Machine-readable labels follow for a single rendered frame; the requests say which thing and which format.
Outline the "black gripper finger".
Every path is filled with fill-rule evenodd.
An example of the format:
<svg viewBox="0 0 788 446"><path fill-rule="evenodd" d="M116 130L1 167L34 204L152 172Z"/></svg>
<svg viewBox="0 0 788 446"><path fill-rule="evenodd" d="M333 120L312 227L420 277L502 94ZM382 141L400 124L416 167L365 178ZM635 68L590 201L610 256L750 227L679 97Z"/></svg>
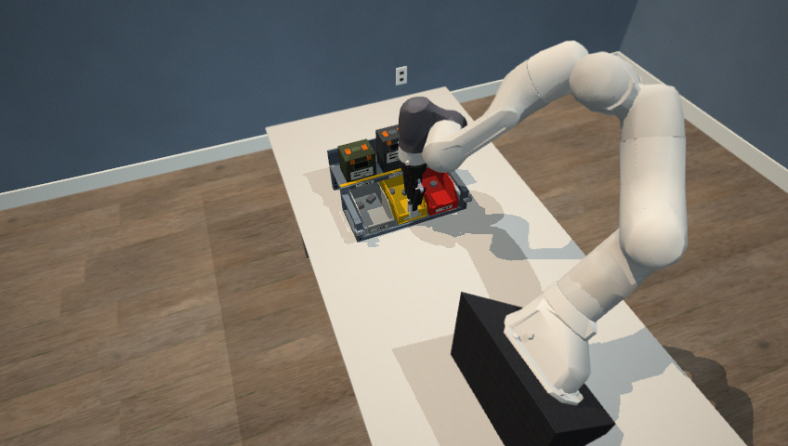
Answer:
<svg viewBox="0 0 788 446"><path fill-rule="evenodd" d="M417 186L413 186L412 177L408 177L408 180L409 180L409 187L411 189L410 202L408 202L409 218L413 218L418 216L418 205L422 203L424 193L427 189L424 186L422 187L420 179L417 179L418 180Z"/></svg>
<svg viewBox="0 0 788 446"><path fill-rule="evenodd" d="M409 177L408 175L403 173L404 190L405 190L405 193L407 194L407 198L408 198L407 199L407 213L409 212L409 204L408 204L408 202L410 202L410 192L411 192L411 189L409 187L408 177Z"/></svg>

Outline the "grey metal shelf rack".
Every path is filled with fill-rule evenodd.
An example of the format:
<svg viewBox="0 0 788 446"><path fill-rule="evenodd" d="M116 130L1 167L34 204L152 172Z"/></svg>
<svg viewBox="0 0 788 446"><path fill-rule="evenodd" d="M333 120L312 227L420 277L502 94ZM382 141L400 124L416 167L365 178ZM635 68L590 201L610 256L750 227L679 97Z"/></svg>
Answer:
<svg viewBox="0 0 788 446"><path fill-rule="evenodd" d="M383 171L380 168L380 166L379 166L379 164L377 162L377 158L376 158L376 138L368 139L368 141L369 141L370 145L372 146L372 148L373 148L373 150L375 152L376 174L377 175L382 174ZM350 227L351 227L351 229L353 231L353 234L354 234L354 236L355 236L355 238L357 240L357 243L361 242L361 241L365 241L365 240L371 239L373 237L377 237L377 236L386 234L386 233L390 233L390 232L395 231L395 230L404 229L404 228L410 227L412 225L416 225L416 224L419 224L419 223L422 223L422 222L425 222L425 221L429 221L431 219L434 219L434 218L437 218L437 217L440 217L440 216L446 216L446 215L449 215L451 213L455 213L455 212L464 210L464 209L466 209L467 203L472 202L472 198L473 197L471 196L471 194L469 194L469 189L466 187L466 185L462 181L462 179L457 175L457 173L455 171L448 172L447 173L448 176L451 177L451 179L453 180L454 184L461 191L460 195L459 195L458 192L456 192L457 196L458 196L458 200L460 199L457 208L454 208L454 209L451 209L451 210L448 210L448 211L445 211L445 212L442 212L442 213L438 213L438 214L433 215L433 216L430 216L427 213L427 216L424 216L424 217L421 217L421 218L418 218L416 220L412 220L412 221L409 221L409 222L406 222L406 223L403 223L403 224L398 224L396 219L395 219L395 217L394 217L394 219L395 219L394 220L395 221L395 227L394 228L378 231L376 233L364 236L364 230L362 230L362 223L361 223L360 217L359 217L359 215L358 215L358 213L357 213L352 201L349 198L348 190L352 190L352 189L356 189L358 187L362 187L362 186L365 186L365 185L373 184L375 182L379 183L379 181L386 180L386 179L389 179L389 178L402 176L403 173L402 173L402 171L399 171L399 172L396 172L396 173L392 173L392 174L381 176L381 177L376 177L376 178L373 178L373 179L365 180L363 182L355 183L355 184L348 185L346 187L340 188L340 185L347 183L347 181L346 181L345 177L343 176L343 173L342 173L342 171L340 169L338 148L328 150L327 151L327 155L328 155L328 162L329 162L329 168L330 168L330 174L331 174L331 180L332 180L332 187L333 187L334 190L340 189L342 209L343 209L344 214L345 214L345 216L346 216L346 218L348 220L348 223L349 223L349 225L350 225Z"/></svg>

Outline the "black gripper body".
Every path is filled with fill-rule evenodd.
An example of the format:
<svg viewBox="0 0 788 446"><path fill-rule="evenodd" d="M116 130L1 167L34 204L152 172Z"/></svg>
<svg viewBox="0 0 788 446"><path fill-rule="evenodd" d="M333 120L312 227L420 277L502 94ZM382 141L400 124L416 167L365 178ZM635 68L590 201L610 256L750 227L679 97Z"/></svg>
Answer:
<svg viewBox="0 0 788 446"><path fill-rule="evenodd" d="M417 179L420 179L422 183L423 181L422 175L426 172L426 170L427 170L426 163L420 165L405 165L405 163L401 161L401 171L404 174L408 175L409 177L412 177L413 186L417 186L418 184Z"/></svg>

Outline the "yellow bin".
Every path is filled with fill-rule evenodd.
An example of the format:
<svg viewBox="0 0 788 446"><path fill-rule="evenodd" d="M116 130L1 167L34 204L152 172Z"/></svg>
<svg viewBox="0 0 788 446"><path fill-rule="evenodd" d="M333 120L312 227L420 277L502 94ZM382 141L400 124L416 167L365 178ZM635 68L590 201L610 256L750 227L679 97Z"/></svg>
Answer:
<svg viewBox="0 0 788 446"><path fill-rule="evenodd" d="M427 204L425 198L423 197L422 203L418 205L418 216L409 218L409 212L407 213L408 198L407 196L402 195L402 190L404 190L403 175L379 181L379 185L387 196L392 214L398 224L403 224L427 216ZM390 191L388 190L391 188L395 190L395 194L393 195L391 195Z"/></svg>

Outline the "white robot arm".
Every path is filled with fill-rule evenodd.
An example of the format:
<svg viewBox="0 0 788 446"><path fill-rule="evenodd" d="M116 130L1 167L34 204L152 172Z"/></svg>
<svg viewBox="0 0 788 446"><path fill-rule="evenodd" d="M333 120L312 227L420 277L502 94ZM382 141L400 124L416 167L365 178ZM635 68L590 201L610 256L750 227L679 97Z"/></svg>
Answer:
<svg viewBox="0 0 788 446"><path fill-rule="evenodd" d="M579 43L566 41L510 72L490 108L473 123L467 125L458 111L414 97L401 105L398 130L403 163L453 172L467 157L568 94L591 112L620 120L619 229L530 304L506 315L504 333L547 393L577 406L583 399L579 388L591 374L588 340L598 333L598 320L653 269L677 263L688 246L679 93L669 85L643 85L620 57L588 54Z"/></svg>

